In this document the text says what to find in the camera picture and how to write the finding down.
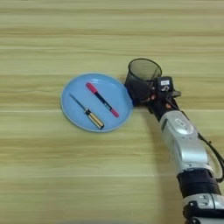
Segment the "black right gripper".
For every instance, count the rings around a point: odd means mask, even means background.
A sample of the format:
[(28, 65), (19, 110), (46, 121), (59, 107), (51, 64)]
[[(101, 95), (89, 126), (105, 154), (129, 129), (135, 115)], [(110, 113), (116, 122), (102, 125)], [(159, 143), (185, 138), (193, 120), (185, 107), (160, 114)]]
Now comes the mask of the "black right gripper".
[(175, 98), (180, 96), (180, 91), (163, 92), (162, 94), (157, 93), (156, 87), (152, 86), (150, 88), (149, 96), (146, 99), (147, 108), (157, 120), (160, 121), (165, 113), (179, 110)]

